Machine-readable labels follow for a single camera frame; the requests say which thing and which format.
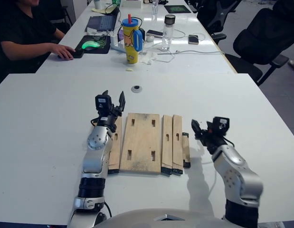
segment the clear plastic bottle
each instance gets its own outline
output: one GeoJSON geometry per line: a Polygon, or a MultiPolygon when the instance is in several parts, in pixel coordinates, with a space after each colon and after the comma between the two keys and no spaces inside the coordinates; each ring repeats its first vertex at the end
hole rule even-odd
{"type": "Polygon", "coordinates": [[[157,15],[158,12],[158,0],[152,1],[152,15],[157,15]]]}
{"type": "Polygon", "coordinates": [[[163,30],[161,48],[163,50],[169,50],[172,36],[173,36],[173,27],[175,23],[175,16],[168,14],[165,16],[165,25],[163,30]]]}

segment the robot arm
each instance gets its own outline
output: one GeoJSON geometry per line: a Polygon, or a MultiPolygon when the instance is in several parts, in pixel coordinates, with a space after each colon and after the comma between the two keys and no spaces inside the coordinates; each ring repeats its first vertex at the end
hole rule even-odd
{"type": "Polygon", "coordinates": [[[114,107],[108,91],[95,97],[99,117],[97,126],[87,139],[88,149],[84,157],[78,195],[75,197],[68,228],[92,228],[106,220],[100,210],[104,207],[104,187],[108,173],[112,135],[115,121],[122,115],[125,99],[120,95],[120,105],[114,107]]]}
{"type": "Polygon", "coordinates": [[[192,120],[196,139],[201,140],[212,155],[214,167],[225,184],[226,213],[224,219],[246,228],[256,228],[258,207],[263,184],[257,174],[250,170],[245,159],[233,146],[226,143],[224,135],[229,128],[229,119],[215,117],[202,130],[192,120]]]}

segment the glowing mouse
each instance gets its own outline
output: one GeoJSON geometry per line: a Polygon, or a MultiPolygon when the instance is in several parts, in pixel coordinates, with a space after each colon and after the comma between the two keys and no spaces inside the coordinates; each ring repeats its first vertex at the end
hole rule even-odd
{"type": "Polygon", "coordinates": [[[86,50],[86,51],[91,51],[95,48],[99,48],[100,47],[100,44],[95,42],[95,41],[87,41],[85,43],[83,43],[83,45],[81,46],[81,48],[83,50],[86,50]]]}

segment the mouse pad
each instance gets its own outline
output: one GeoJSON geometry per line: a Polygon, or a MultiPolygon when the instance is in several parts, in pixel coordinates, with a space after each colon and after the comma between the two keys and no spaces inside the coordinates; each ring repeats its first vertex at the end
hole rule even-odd
{"type": "Polygon", "coordinates": [[[93,50],[87,51],[85,53],[88,54],[107,54],[110,50],[111,39],[109,36],[84,36],[79,44],[77,45],[76,49],[81,49],[83,43],[87,41],[96,41],[100,44],[100,47],[95,48],[93,50]]]}
{"type": "Polygon", "coordinates": [[[164,6],[168,13],[191,13],[184,5],[164,6]]]}

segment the desk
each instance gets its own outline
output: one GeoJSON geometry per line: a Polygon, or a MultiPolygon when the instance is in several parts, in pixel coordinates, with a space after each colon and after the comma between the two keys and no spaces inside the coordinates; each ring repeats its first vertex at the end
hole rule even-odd
{"type": "Polygon", "coordinates": [[[106,180],[113,215],[143,208],[197,210],[221,218],[223,181],[194,140],[191,119],[206,127],[230,118],[227,137],[264,183],[259,222],[294,220],[294,136],[248,75],[26,74],[0,85],[0,221],[65,225],[77,194],[94,97],[109,90],[129,112],[178,114],[190,134],[190,169],[181,176],[119,173],[106,180]],[[133,85],[142,92],[131,92],[133,85]]]}
{"type": "MultiPolygon", "coordinates": [[[[180,0],[169,0],[170,5],[185,4],[180,0]]],[[[66,36],[62,39],[60,44],[67,45],[75,48],[82,37],[85,35],[85,28],[89,21],[90,16],[101,15],[92,12],[94,3],[85,9],[82,15],[78,18],[76,23],[68,31],[66,36]]],[[[142,28],[145,31],[149,29],[161,31],[164,25],[164,17],[168,14],[163,5],[158,6],[158,17],[156,21],[152,21],[151,11],[152,4],[144,4],[141,9],[129,9],[120,7],[121,20],[127,18],[128,13],[131,13],[133,17],[139,17],[143,20],[142,28]]],[[[172,41],[171,50],[197,50],[204,52],[218,51],[218,47],[212,41],[211,37],[207,34],[202,24],[197,20],[193,13],[175,14],[176,22],[175,29],[183,31],[186,36],[189,34],[199,33],[200,39],[205,36],[205,39],[199,43],[199,45],[189,45],[188,38],[175,39],[172,41]]],[[[181,37],[183,34],[174,31],[174,37],[181,37]]],[[[225,56],[221,54],[215,55],[197,55],[197,54],[180,54],[175,59],[167,64],[163,62],[153,62],[152,65],[146,65],[144,63],[138,63],[135,65],[129,65],[126,61],[125,54],[118,53],[117,51],[110,50],[106,55],[85,54],[82,59],[74,59],[67,62],[59,60],[57,55],[50,55],[44,62],[38,73],[95,73],[100,74],[102,72],[110,71],[112,74],[117,74],[121,71],[125,71],[126,68],[131,67],[135,73],[143,73],[146,75],[152,73],[164,73],[178,72],[180,74],[186,73],[234,73],[233,68],[229,65],[225,56]]]]}

